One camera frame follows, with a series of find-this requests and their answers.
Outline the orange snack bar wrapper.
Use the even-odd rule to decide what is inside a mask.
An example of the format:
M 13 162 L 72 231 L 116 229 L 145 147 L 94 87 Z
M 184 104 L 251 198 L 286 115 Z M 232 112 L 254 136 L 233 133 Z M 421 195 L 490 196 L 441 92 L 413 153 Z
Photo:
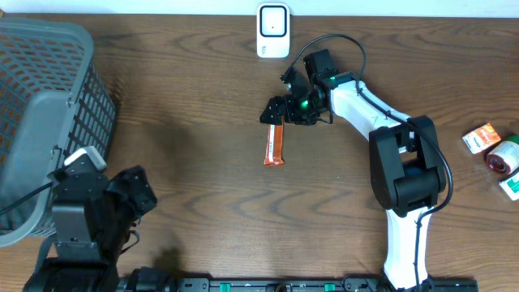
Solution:
M 284 125 L 268 125 L 268 140 L 266 145 L 264 165 L 281 166 L 285 164 L 282 157 L 283 137 Z

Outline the orange white small box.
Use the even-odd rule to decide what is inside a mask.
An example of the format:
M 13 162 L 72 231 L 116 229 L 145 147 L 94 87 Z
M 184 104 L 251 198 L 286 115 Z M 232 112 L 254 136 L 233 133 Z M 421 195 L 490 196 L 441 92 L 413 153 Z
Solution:
M 501 141 L 499 134 L 490 123 L 486 123 L 462 136 L 472 154 L 478 154 Z

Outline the green lid white jar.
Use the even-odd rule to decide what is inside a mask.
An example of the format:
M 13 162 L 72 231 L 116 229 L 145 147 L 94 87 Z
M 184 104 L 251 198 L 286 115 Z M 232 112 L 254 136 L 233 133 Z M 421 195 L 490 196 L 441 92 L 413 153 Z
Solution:
M 498 174 L 511 174 L 518 169 L 518 136 L 511 135 L 486 156 L 487 166 Z

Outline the white green carton box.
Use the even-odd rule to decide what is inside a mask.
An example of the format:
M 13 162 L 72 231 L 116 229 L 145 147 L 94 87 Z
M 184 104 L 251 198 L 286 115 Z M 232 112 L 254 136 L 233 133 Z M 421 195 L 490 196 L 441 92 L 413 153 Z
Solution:
M 510 175 L 505 180 L 499 182 L 499 186 L 512 201 L 519 200 L 519 173 Z

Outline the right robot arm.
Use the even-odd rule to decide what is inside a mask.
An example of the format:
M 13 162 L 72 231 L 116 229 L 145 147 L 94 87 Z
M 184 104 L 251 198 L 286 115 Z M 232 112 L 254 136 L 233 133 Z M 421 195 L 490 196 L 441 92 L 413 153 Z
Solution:
M 368 142 L 371 188 L 388 219 L 385 285 L 433 290 L 425 263 L 427 228 L 444 207 L 439 194 L 452 191 L 453 177 L 432 120 L 396 111 L 352 72 L 326 67 L 303 79 L 290 68 L 280 79 L 290 92 L 271 98 L 260 122 L 277 131 L 286 123 L 314 125 L 329 112 L 352 125 Z

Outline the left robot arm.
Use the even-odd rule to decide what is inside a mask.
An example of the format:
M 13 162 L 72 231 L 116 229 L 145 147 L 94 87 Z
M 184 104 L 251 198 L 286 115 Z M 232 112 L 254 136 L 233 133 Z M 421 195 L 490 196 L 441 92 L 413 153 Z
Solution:
M 157 206 L 137 165 L 107 178 L 89 162 L 54 171 L 55 233 L 42 244 L 26 291 L 114 291 L 117 262 L 140 218 Z

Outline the white barcode scanner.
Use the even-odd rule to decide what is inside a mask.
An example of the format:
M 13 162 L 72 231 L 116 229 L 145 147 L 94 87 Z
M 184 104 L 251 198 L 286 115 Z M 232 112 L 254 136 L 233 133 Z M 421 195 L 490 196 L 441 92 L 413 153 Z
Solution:
M 256 13 L 256 53 L 286 58 L 290 52 L 290 9 L 281 2 L 262 3 Z

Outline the grey plastic basket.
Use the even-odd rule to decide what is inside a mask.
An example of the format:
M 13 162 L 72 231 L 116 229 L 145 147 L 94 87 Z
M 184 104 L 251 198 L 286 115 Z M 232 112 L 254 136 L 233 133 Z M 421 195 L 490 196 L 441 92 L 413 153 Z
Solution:
M 1 245 L 54 232 L 52 191 L 24 196 L 74 152 L 106 162 L 117 109 L 93 62 L 91 35 L 76 24 L 1 21 Z

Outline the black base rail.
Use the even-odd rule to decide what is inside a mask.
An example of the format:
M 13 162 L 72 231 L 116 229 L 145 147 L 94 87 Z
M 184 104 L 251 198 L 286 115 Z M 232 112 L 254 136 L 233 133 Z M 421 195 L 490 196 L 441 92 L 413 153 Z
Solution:
M 117 292 L 390 292 L 383 277 L 353 275 L 342 279 L 216 279 L 174 277 L 157 268 L 137 268 L 120 280 Z

